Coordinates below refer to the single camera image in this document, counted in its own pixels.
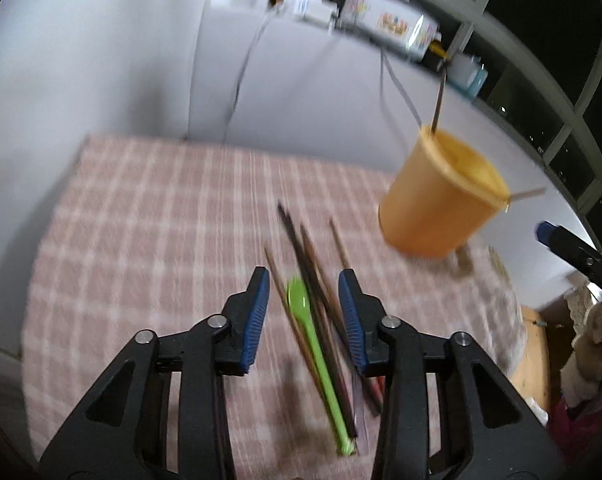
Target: baseboard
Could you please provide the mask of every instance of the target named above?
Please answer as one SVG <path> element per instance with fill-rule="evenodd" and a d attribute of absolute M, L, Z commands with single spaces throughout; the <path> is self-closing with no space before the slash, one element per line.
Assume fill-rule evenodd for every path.
<path fill-rule="evenodd" d="M 0 349 L 0 375 L 9 381 L 21 383 L 21 361 Z"/>

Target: floor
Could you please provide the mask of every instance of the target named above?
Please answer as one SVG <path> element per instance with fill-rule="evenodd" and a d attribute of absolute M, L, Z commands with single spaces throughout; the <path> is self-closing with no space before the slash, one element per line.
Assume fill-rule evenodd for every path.
<path fill-rule="evenodd" d="M 36 460 L 30 447 L 28 422 L 21 384 L 0 375 L 0 427 L 15 450 L 33 466 Z"/>

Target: triangular cutout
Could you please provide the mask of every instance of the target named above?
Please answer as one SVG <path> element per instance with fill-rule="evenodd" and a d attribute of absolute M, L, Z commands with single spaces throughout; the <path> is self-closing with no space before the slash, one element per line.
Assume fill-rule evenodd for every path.
<path fill-rule="evenodd" d="M 513 424 L 520 419 L 518 410 L 492 376 L 480 364 L 472 366 L 476 390 L 481 403 L 481 415 L 486 427 L 494 429 Z"/>
<path fill-rule="evenodd" d="M 121 370 L 110 380 L 97 400 L 88 408 L 86 412 L 88 420 L 102 422 L 115 428 L 121 425 L 134 370 L 133 361 L 128 361 L 121 367 Z"/>

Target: pink fabric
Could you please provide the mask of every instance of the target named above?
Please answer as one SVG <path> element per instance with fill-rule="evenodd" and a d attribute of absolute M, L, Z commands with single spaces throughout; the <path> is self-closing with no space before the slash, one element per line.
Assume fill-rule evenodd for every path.
<path fill-rule="evenodd" d="M 472 333 L 502 370 L 513 372 L 526 330 L 490 251 L 476 237 L 460 256 L 436 262 L 388 247 L 377 204 L 391 180 L 378 171 L 222 146 L 90 139 L 30 284 L 24 393 L 36 455 L 135 332 L 181 332 L 219 312 L 230 294 L 245 289 L 254 266 L 267 266 L 264 243 L 285 280 L 297 274 L 277 200 L 308 228 L 335 284 L 341 268 L 330 217 L 362 288 L 388 313 L 422 332 Z M 226 382 L 238 478 L 369 478 L 379 420 L 367 414 L 368 456 L 336 455 L 320 397 L 271 289 L 256 362 L 248 376 Z M 431 426 L 436 448 L 435 406 Z"/>

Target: white container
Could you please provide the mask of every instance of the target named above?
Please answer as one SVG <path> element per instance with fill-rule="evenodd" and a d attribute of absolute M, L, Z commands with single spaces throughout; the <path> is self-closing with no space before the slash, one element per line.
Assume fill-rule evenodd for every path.
<path fill-rule="evenodd" d="M 345 0 L 340 22 L 420 61 L 439 24 L 409 0 Z"/>

